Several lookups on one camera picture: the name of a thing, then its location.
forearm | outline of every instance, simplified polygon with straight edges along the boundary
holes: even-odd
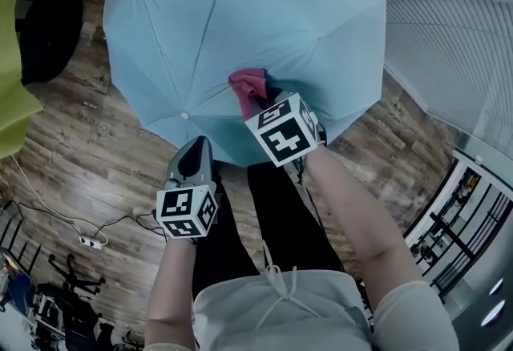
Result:
[[[150,295],[146,345],[173,342],[194,349],[192,274],[196,249],[189,240],[169,240]]]
[[[362,263],[375,309],[393,288],[422,276],[392,215],[325,147],[309,153],[306,167]]]

corrugated panel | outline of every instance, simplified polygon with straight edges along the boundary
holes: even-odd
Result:
[[[386,65],[433,115],[513,157],[513,6],[388,3]]]

red cloth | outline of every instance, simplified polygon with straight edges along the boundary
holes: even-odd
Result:
[[[228,78],[228,85],[239,99],[244,120],[251,119],[250,99],[253,96],[267,99],[264,69],[241,69],[234,72]]]

person's right arm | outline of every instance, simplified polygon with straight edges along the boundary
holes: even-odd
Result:
[[[306,167],[362,263],[372,309],[392,289],[422,280],[420,269],[392,215],[324,146],[310,152]]]

power strip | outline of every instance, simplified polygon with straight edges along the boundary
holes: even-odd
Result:
[[[101,250],[102,245],[97,239],[90,239],[89,237],[80,237],[80,243],[96,250]]]

